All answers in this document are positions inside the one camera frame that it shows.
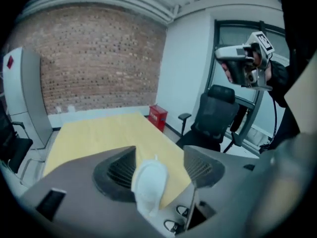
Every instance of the white plastic object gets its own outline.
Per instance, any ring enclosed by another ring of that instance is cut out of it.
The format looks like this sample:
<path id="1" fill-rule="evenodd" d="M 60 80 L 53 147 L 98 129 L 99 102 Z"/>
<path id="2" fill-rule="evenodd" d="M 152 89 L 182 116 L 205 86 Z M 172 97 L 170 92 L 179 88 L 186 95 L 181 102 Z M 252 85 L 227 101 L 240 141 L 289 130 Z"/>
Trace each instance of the white plastic object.
<path id="1" fill-rule="evenodd" d="M 137 209 L 142 215 L 155 217 L 159 212 L 160 200 L 163 197 L 167 179 L 167 167 L 158 161 L 144 160 L 136 171 L 131 185 Z"/>

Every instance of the chair headrest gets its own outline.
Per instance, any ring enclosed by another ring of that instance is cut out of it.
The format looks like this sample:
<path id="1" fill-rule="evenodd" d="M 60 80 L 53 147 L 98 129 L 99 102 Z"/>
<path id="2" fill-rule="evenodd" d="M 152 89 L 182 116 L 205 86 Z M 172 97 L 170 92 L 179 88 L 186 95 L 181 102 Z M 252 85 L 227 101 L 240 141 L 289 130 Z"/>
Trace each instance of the chair headrest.
<path id="1" fill-rule="evenodd" d="M 221 85 L 212 85 L 208 91 L 208 96 L 231 104 L 236 100 L 234 90 Z"/>

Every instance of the brick wall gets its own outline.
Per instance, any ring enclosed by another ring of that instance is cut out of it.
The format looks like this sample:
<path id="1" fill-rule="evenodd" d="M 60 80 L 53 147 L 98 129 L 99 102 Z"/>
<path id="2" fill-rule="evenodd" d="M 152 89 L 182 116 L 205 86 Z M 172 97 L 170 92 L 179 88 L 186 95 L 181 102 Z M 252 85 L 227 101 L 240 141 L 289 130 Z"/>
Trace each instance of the brick wall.
<path id="1" fill-rule="evenodd" d="M 73 5 L 28 17 L 8 43 L 41 55 L 45 106 L 56 114 L 153 104 L 165 36 L 164 26 L 123 9 Z"/>

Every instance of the shoe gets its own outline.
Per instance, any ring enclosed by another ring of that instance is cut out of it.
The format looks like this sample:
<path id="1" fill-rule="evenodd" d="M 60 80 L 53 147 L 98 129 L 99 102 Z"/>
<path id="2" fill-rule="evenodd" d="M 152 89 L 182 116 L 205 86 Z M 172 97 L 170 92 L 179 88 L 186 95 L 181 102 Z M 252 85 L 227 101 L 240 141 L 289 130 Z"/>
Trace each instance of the shoe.
<path id="1" fill-rule="evenodd" d="M 167 230 L 170 232 L 176 234 L 177 230 L 181 227 L 180 224 L 176 223 L 175 221 L 172 220 L 165 220 L 164 221 L 164 226 Z"/>
<path id="2" fill-rule="evenodd" d="M 189 209 L 188 209 L 187 207 L 185 207 L 185 206 L 178 205 L 178 206 L 176 207 L 176 212 L 177 212 L 179 215 L 183 216 L 184 218 L 187 218 L 188 213 L 189 213 Z"/>

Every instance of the person's arm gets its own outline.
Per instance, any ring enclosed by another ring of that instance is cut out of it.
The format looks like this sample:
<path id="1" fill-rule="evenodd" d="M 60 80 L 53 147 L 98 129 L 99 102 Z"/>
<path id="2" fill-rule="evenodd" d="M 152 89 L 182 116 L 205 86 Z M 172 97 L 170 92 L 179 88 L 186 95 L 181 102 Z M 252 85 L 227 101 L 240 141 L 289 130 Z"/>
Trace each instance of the person's arm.
<path id="1" fill-rule="evenodd" d="M 266 83 L 273 88 L 268 93 L 282 107 L 287 107 L 284 95 L 289 89 L 289 73 L 288 67 L 284 67 L 279 62 L 270 61 L 265 71 Z"/>

